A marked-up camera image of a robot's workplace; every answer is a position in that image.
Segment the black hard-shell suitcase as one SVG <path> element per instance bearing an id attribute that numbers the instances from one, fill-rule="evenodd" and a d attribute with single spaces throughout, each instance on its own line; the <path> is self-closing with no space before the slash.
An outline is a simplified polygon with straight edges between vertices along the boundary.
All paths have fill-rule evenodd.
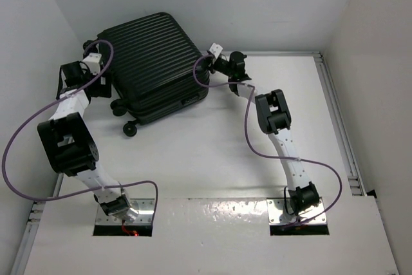
<path id="1" fill-rule="evenodd" d="M 192 74 L 201 51 L 176 19 L 166 12 L 147 15 L 108 28 L 97 35 L 97 44 L 86 41 L 84 54 L 97 52 L 119 98 L 110 108 L 115 116 L 129 113 L 123 132 L 137 133 L 150 124 L 203 100 L 208 95 L 209 71 L 201 66 Z"/>

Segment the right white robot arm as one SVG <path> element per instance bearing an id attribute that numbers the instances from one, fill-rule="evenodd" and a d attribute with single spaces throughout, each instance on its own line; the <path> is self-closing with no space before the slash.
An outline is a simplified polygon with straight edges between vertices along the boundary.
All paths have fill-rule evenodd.
<path id="1" fill-rule="evenodd" d="M 289 202 L 284 203 L 284 213 L 296 217 L 300 212 L 318 204 L 317 189 L 305 172 L 292 140 L 292 118 L 283 91 L 267 91 L 257 86 L 245 71 L 247 56 L 241 52 L 232 52 L 226 60 L 222 58 L 221 46 L 218 45 L 211 47 L 208 54 L 212 56 L 210 71 L 226 75 L 231 92 L 250 99 L 255 105 L 259 128 L 267 135 L 281 158 L 286 175 L 285 191 L 289 193 Z"/>

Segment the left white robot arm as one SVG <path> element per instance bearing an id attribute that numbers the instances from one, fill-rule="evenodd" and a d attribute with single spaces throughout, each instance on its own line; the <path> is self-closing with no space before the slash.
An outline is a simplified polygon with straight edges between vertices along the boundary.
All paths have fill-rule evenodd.
<path id="1" fill-rule="evenodd" d="M 61 66 L 57 109 L 49 120 L 37 126 L 37 132 L 56 173 L 73 177 L 91 189 L 105 215 L 131 222 L 137 213 L 126 190 L 98 162 L 97 145 L 83 119 L 91 96 L 80 87 L 95 77 L 90 64 L 77 61 Z"/>

